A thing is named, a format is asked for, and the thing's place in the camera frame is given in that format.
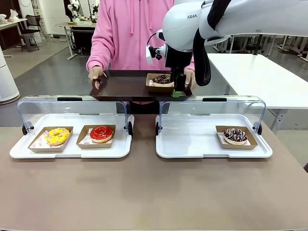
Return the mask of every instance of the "hoodie zipper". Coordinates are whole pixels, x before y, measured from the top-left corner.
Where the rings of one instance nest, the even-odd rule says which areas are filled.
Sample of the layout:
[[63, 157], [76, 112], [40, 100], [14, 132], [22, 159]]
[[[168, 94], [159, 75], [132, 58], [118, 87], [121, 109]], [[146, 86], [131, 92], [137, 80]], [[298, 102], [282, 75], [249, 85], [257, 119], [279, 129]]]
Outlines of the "hoodie zipper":
[[141, 69], [141, 0], [139, 0], [139, 70]]

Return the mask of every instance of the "brown paper food tray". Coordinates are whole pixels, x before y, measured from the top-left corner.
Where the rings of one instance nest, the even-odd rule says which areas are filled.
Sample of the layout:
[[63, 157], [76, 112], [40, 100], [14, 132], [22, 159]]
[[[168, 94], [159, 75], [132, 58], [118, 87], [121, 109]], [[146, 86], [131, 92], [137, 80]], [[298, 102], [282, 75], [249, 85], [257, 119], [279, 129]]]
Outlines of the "brown paper food tray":
[[234, 144], [225, 144], [222, 143], [220, 138], [220, 144], [221, 147], [223, 149], [242, 149], [242, 150], [252, 150], [255, 147], [258, 146], [258, 143], [256, 141], [256, 139], [254, 138], [254, 136], [251, 134], [251, 132], [249, 131], [249, 129], [247, 127], [241, 127], [241, 126], [216, 126], [216, 131], [217, 133], [221, 133], [224, 132], [226, 129], [228, 128], [237, 128], [237, 129], [241, 129], [242, 131], [244, 131], [247, 134], [248, 137], [248, 141], [250, 142], [250, 145], [234, 145]]
[[115, 125], [110, 125], [110, 124], [101, 124], [101, 125], [85, 125], [83, 126], [79, 136], [78, 136], [78, 139], [77, 139], [77, 142], [76, 144], [78, 145], [79, 148], [81, 149], [90, 149], [90, 148], [111, 148], [111, 145], [112, 145], [112, 141], [110, 143], [97, 143], [95, 145], [93, 144], [79, 144], [84, 138], [85, 136], [87, 135], [88, 131], [90, 128], [97, 128], [97, 127], [100, 127], [100, 126], [109, 126], [111, 127], [113, 133], [112, 133], [112, 137], [111, 137], [111, 140], [113, 140], [114, 136], [115, 136], [115, 131], [116, 131], [116, 126]]
[[152, 80], [154, 77], [159, 76], [161, 74], [155, 74], [155, 73], [148, 73], [146, 77], [146, 88], [148, 92], [163, 92], [163, 93], [172, 93], [173, 92], [173, 87], [153, 87], [150, 86], [150, 80]]
[[34, 153], [61, 153], [64, 151], [69, 139], [71, 138], [72, 134], [73, 134], [73, 127], [61, 127], [61, 128], [66, 128], [67, 130], [69, 130], [69, 136], [66, 139], [66, 141], [64, 142], [64, 144], [62, 145], [62, 147], [55, 147], [55, 148], [30, 148], [31, 145], [34, 143], [34, 141], [36, 141], [38, 139], [38, 137], [40, 137], [41, 134], [43, 134], [46, 130], [48, 132], [50, 132], [53, 129], [56, 129], [59, 127], [44, 127], [39, 134], [34, 138], [34, 140], [30, 143], [30, 145], [28, 146], [28, 149], [30, 149], [31, 151], [33, 151]]

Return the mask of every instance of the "dark brown serving tray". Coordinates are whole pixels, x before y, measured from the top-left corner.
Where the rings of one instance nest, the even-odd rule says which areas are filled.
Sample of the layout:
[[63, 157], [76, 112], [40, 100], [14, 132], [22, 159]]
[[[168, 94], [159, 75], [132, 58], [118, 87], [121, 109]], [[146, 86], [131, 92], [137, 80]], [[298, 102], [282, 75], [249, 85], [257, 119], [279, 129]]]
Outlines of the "dark brown serving tray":
[[185, 101], [189, 96], [173, 98], [170, 93], [149, 93], [145, 82], [148, 73], [170, 74], [157, 70], [108, 70], [107, 78], [99, 79], [100, 86], [94, 86], [90, 96], [99, 101]]

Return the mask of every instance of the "cardboard box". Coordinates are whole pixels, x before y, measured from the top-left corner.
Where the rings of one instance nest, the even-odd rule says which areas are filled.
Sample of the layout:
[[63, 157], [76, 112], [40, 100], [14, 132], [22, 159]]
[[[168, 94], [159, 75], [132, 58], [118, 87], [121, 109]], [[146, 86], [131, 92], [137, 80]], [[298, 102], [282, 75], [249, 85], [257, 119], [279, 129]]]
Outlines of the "cardboard box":
[[150, 86], [150, 81], [156, 77], [162, 74], [155, 74], [155, 73], [148, 73], [147, 77], [146, 77], [146, 88], [148, 90], [148, 92], [163, 92], [163, 93], [172, 93], [173, 92], [173, 87], [154, 87], [154, 86]]
[[[228, 128], [237, 128], [241, 129], [247, 134], [248, 142], [249, 144], [243, 144], [243, 145], [234, 145], [227, 143], [224, 139], [221, 139], [221, 136], [219, 133], [223, 133]], [[217, 136], [219, 138], [219, 141], [221, 143], [221, 147], [223, 149], [242, 149], [242, 150], [253, 150], [255, 147], [258, 146], [258, 143], [254, 136], [251, 134], [249, 129], [247, 127], [241, 127], [241, 126], [216, 126]]]
[[28, 146], [28, 149], [30, 149], [31, 151], [33, 151], [34, 153], [61, 153], [64, 151], [69, 139], [71, 138], [72, 134], [73, 134], [73, 127], [62, 127], [62, 128], [66, 128], [67, 130], [69, 130], [69, 136], [66, 139], [66, 141], [58, 146], [52, 146], [52, 145], [48, 145], [45, 137], [41, 138], [41, 142], [42, 142], [42, 146], [41, 145], [35, 145], [34, 143], [37, 141], [37, 139], [45, 132], [50, 132], [53, 129], [56, 129], [59, 127], [44, 127], [39, 134], [33, 139], [33, 141], [30, 143], [30, 145]]
[[[97, 128], [97, 127], [100, 127], [100, 126], [109, 126], [111, 127], [113, 133], [112, 133], [112, 137], [111, 137], [111, 140], [109, 140], [108, 142], [106, 143], [95, 143], [93, 142], [92, 140], [91, 141], [88, 141], [88, 142], [91, 142], [91, 143], [88, 143], [88, 144], [80, 144], [80, 142], [88, 135], [88, 132], [89, 132], [89, 129], [91, 128]], [[115, 125], [110, 125], [110, 124], [101, 124], [101, 125], [85, 125], [83, 126], [79, 136], [78, 136], [78, 139], [77, 139], [77, 142], [76, 144], [78, 145], [79, 148], [81, 149], [89, 149], [89, 148], [111, 148], [111, 145], [112, 145], [112, 141], [114, 139], [114, 136], [115, 136], [115, 131], [116, 131], [116, 126]]]

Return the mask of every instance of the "white tray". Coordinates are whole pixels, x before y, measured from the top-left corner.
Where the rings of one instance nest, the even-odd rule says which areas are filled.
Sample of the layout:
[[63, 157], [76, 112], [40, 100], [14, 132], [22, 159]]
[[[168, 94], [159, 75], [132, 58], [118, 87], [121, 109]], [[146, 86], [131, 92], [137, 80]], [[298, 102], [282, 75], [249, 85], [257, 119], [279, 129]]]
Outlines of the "white tray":
[[[222, 149], [217, 125], [248, 127], [258, 146], [253, 150]], [[249, 120], [240, 114], [163, 115], [162, 127], [156, 136], [156, 152], [163, 158], [268, 158], [273, 152], [263, 137], [252, 130]]]
[[[128, 120], [134, 125], [134, 116]], [[76, 145], [77, 138], [84, 125], [114, 124], [115, 136], [111, 148], [81, 149]], [[28, 146], [44, 127], [73, 126], [73, 135], [62, 153], [34, 153]], [[121, 158], [130, 150], [131, 136], [124, 130], [124, 115], [79, 115], [79, 114], [48, 114], [34, 125], [31, 133], [23, 136], [11, 149], [12, 158]]]

